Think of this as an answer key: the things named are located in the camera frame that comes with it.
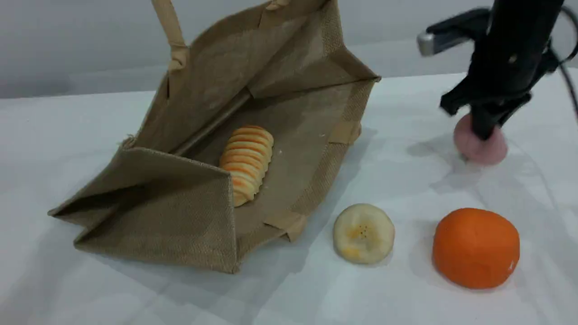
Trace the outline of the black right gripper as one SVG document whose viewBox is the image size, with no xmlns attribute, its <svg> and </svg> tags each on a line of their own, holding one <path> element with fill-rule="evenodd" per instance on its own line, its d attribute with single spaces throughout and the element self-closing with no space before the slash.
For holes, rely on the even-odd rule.
<svg viewBox="0 0 578 325">
<path fill-rule="evenodd" d="M 471 105 L 471 130 L 486 141 L 495 126 L 503 125 L 531 99 L 533 86 L 545 74 L 558 68 L 558 57 L 551 47 L 546 47 L 537 61 L 527 65 L 506 62 L 503 65 L 491 60 L 489 52 L 475 48 L 471 55 L 468 73 L 451 91 L 442 95 L 440 107 L 451 116 L 466 105 Z"/>
</svg>

